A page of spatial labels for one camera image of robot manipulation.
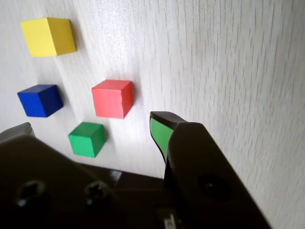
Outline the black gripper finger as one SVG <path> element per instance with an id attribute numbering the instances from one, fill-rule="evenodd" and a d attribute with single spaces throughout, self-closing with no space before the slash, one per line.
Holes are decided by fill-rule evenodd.
<path id="1" fill-rule="evenodd" d="M 122 229 L 109 187 L 44 144 L 30 123 L 0 135 L 0 226 L 3 229 Z"/>
<path id="2" fill-rule="evenodd" d="M 164 179 L 187 229 L 270 227 L 203 124 L 152 111 L 150 132 L 166 161 Z"/>

